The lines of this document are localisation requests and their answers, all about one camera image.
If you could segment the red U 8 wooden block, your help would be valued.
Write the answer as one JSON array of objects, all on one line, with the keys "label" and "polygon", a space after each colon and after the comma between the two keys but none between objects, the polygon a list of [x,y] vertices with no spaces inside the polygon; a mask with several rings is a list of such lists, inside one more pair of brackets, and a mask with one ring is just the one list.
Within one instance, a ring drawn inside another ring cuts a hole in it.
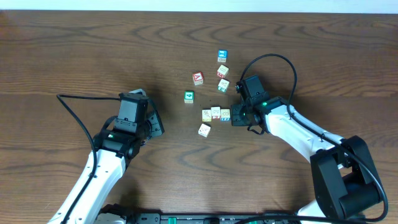
[{"label": "red U 8 wooden block", "polygon": [[220,113],[221,113],[220,121],[230,121],[231,120],[230,109],[221,109]]}]

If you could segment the number 3 wooden block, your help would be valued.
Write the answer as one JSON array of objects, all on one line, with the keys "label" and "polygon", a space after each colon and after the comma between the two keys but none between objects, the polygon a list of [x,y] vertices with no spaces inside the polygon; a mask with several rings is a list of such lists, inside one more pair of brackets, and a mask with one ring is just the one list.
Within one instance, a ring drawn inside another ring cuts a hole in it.
[{"label": "number 3 wooden block", "polygon": [[221,108],[219,106],[211,107],[211,117],[212,119],[221,118]]}]

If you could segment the letter B wooden block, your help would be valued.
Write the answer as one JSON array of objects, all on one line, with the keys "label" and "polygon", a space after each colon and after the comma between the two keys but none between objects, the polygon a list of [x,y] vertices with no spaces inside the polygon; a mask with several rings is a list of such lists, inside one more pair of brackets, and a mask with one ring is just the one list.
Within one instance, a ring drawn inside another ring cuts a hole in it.
[{"label": "letter B wooden block", "polygon": [[211,127],[206,125],[206,124],[201,124],[199,130],[198,130],[198,134],[207,138],[209,133],[210,133]]}]

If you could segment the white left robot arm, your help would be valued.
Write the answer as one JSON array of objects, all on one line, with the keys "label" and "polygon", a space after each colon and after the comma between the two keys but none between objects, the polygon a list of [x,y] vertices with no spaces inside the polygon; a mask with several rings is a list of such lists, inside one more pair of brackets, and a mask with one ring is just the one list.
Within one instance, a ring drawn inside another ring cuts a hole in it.
[{"label": "white left robot arm", "polygon": [[99,133],[92,136],[81,119],[64,102],[89,140],[91,151],[81,176],[50,223],[95,223],[111,189],[124,175],[141,147],[163,135],[164,127],[154,102],[142,89],[120,93],[119,113],[109,117]]}]

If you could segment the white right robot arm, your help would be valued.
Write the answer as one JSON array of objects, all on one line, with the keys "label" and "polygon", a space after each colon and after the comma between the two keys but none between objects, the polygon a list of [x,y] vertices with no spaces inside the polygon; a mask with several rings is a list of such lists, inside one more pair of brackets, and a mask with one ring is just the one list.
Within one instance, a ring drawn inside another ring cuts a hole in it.
[{"label": "white right robot arm", "polygon": [[376,223],[389,204],[368,145],[358,136],[345,139],[297,112],[289,100],[266,93],[243,94],[232,105],[232,125],[281,138],[307,161],[315,200],[294,215],[264,215],[288,223]]}]

